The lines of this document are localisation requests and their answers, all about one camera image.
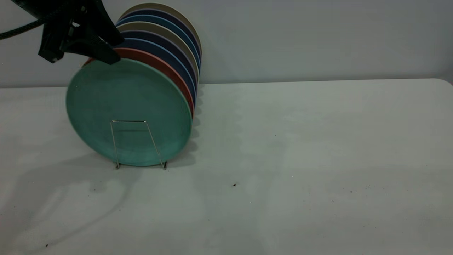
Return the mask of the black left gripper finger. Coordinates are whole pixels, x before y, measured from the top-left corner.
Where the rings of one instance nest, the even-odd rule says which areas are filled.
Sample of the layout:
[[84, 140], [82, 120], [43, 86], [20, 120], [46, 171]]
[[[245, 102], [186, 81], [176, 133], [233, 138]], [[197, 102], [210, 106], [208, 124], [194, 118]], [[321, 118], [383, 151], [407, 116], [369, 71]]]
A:
[[106, 64], [115, 64], [121, 57], [110, 45], [92, 34], [83, 34], [65, 42], [65, 52], [90, 57]]
[[88, 45], [100, 45], [101, 41], [116, 46], [124, 41], [108, 15], [102, 0], [81, 0], [80, 41]]

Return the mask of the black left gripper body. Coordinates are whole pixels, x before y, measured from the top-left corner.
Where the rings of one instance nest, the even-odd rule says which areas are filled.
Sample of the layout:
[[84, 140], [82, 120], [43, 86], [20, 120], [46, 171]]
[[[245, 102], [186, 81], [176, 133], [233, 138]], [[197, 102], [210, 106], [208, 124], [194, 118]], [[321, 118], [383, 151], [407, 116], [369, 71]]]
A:
[[65, 53], [89, 56], [87, 0], [66, 0], [63, 8], [44, 25], [39, 56], [56, 63]]

